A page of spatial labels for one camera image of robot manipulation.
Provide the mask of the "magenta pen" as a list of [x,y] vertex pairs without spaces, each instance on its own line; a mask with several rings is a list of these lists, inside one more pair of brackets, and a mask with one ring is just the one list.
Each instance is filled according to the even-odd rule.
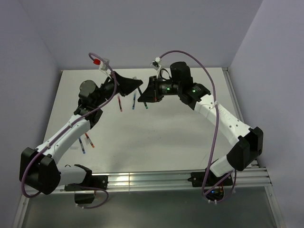
[[122,108],[122,102],[121,102],[121,97],[120,97],[120,95],[117,96],[117,99],[118,99],[118,104],[119,104],[119,110],[120,110],[120,112],[122,112],[122,111],[123,111],[123,108]]

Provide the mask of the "green capped pen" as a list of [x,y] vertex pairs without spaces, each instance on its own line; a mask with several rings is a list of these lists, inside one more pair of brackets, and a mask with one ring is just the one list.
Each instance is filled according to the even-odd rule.
[[142,92],[142,90],[141,90],[141,88],[140,88],[140,87],[138,87],[138,92],[139,92],[139,95],[140,95],[140,97],[138,98],[138,102],[139,102],[139,103],[143,103],[143,105],[144,105],[145,109],[147,110],[147,109],[148,109],[148,105],[147,105],[147,103],[146,103],[145,99],[144,99],[144,98],[142,98],[142,96],[143,96],[143,92]]

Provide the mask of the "light blue pen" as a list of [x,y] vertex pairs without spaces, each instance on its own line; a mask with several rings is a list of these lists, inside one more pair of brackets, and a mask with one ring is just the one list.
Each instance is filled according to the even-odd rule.
[[136,103],[136,93],[133,94],[132,110],[135,110],[135,103]]

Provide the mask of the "red capped pen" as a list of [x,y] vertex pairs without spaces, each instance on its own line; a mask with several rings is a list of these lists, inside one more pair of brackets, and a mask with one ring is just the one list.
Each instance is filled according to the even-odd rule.
[[95,145],[93,144],[93,142],[92,142],[91,138],[89,137],[88,133],[85,133],[85,136],[86,136],[88,142],[90,143],[90,145],[92,146],[92,148],[95,148]]

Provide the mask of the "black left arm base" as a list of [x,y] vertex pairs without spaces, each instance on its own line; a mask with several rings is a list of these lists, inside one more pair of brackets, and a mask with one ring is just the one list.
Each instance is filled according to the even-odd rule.
[[93,190],[94,193],[75,193],[74,200],[76,204],[88,205],[92,204],[96,191],[107,190],[108,176],[107,175],[92,175],[87,181],[80,184],[68,184],[65,185],[64,191],[85,191]]

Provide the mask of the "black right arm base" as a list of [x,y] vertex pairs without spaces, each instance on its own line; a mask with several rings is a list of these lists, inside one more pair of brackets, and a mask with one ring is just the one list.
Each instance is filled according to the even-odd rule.
[[[224,178],[226,173],[223,176],[216,177],[211,171],[208,174],[206,180],[206,187],[212,187],[217,182],[219,182],[222,178]],[[203,180],[205,177],[205,171],[200,172],[192,172],[187,181],[191,182],[192,187],[202,187]],[[229,175],[226,179],[224,179],[221,183],[218,183],[216,187],[206,195],[206,198],[213,202],[218,202],[222,200],[225,196],[224,187],[225,186],[233,186],[232,175]]]

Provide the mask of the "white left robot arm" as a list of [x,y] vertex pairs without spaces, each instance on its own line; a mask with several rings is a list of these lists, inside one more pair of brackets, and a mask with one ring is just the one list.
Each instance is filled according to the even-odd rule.
[[27,147],[21,153],[19,180],[22,193],[30,197],[25,191],[26,185],[45,195],[62,185],[75,184],[82,190],[93,188],[92,170],[79,164],[59,169],[57,164],[73,143],[98,123],[103,113],[101,107],[116,94],[127,96],[142,84],[140,79],[126,78],[117,72],[111,73],[100,86],[92,80],[82,82],[78,107],[68,122],[43,144],[35,149]]

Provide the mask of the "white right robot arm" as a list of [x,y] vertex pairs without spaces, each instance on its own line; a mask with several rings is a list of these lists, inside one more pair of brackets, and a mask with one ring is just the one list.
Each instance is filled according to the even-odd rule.
[[138,102],[160,102],[166,95],[177,95],[192,110],[206,117],[226,137],[232,149],[217,159],[206,173],[206,181],[216,185],[222,176],[232,170],[242,171],[262,152],[263,131],[251,128],[223,107],[204,85],[195,83],[185,62],[171,64],[171,77],[162,78],[161,60],[152,61],[157,74],[149,78],[145,91]]

